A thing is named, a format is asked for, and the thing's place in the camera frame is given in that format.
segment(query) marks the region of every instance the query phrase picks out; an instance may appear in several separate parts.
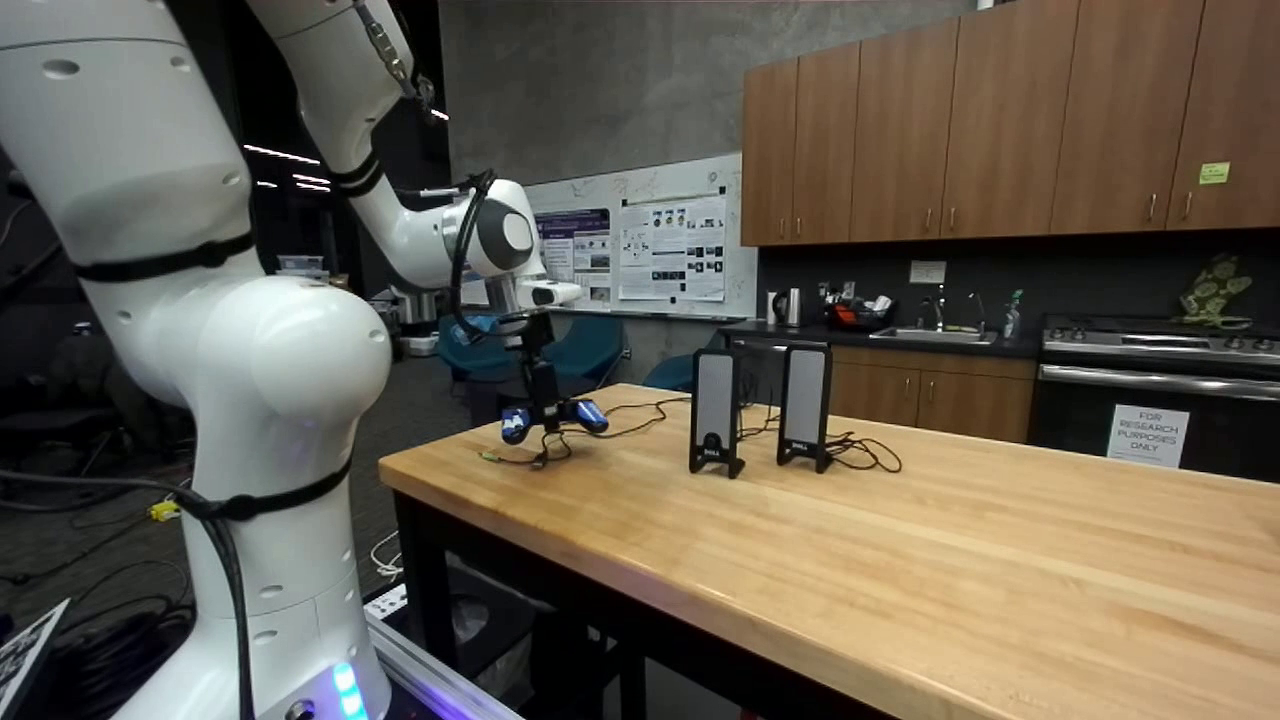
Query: bottle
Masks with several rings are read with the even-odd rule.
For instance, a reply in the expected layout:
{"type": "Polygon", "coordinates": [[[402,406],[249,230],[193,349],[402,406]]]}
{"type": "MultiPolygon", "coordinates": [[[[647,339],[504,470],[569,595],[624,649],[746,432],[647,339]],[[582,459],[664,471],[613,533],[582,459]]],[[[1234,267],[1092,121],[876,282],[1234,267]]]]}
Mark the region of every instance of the bottle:
{"type": "Polygon", "coordinates": [[[1000,334],[1002,343],[1014,339],[1018,324],[1024,324],[1024,288],[1012,288],[1008,308],[1002,308],[1002,334],[1000,334]]]}

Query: oven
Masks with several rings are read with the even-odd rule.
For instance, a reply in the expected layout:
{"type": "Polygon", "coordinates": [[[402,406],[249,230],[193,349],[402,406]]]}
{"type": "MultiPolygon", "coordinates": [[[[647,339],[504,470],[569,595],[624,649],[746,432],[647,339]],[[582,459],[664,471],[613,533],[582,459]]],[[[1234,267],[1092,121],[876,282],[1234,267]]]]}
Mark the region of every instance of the oven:
{"type": "Polygon", "coordinates": [[[1052,321],[1032,443],[1280,479],[1280,339],[1255,330],[1052,321]]]}

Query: paper sign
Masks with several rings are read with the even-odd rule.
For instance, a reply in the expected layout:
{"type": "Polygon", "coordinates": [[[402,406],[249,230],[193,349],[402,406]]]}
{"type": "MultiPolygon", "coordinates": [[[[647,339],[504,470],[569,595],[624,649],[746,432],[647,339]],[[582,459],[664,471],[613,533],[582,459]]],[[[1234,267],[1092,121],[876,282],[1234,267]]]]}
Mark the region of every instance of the paper sign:
{"type": "Polygon", "coordinates": [[[1216,188],[1230,180],[1230,164],[1198,164],[1198,188],[1216,188]]]}
{"type": "Polygon", "coordinates": [[[1107,455],[1178,470],[1192,411],[1116,406],[1107,455]]]}

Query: whiteboard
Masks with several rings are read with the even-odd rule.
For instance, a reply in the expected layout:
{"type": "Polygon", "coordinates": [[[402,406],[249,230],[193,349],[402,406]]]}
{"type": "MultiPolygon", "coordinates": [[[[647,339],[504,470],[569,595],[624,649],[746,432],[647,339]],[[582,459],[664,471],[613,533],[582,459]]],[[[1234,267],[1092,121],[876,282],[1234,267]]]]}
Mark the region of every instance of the whiteboard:
{"type": "Polygon", "coordinates": [[[569,312],[751,321],[760,254],[741,244],[741,153],[526,188],[569,312]]]}

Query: upper cabinet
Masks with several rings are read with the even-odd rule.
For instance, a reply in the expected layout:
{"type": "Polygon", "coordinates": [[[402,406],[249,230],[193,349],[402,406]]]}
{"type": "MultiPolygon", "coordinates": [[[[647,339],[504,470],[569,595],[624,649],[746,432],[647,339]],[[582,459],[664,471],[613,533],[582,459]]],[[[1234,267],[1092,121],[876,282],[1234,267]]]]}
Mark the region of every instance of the upper cabinet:
{"type": "Polygon", "coordinates": [[[846,242],[939,232],[955,28],[858,43],[846,242]]]}
{"type": "Polygon", "coordinates": [[[744,89],[744,244],[796,242],[796,60],[746,71],[744,89]]]}
{"type": "Polygon", "coordinates": [[[1172,230],[1280,226],[1280,5],[1206,0],[1172,180],[1172,230]]]}
{"type": "Polygon", "coordinates": [[[796,242],[846,242],[856,48],[801,58],[796,242]]]}
{"type": "Polygon", "coordinates": [[[961,20],[939,237],[1045,237],[1066,108],[1076,0],[961,20]]]}
{"type": "Polygon", "coordinates": [[[1081,0],[1052,232],[1165,230],[1205,0],[1081,0]]]}

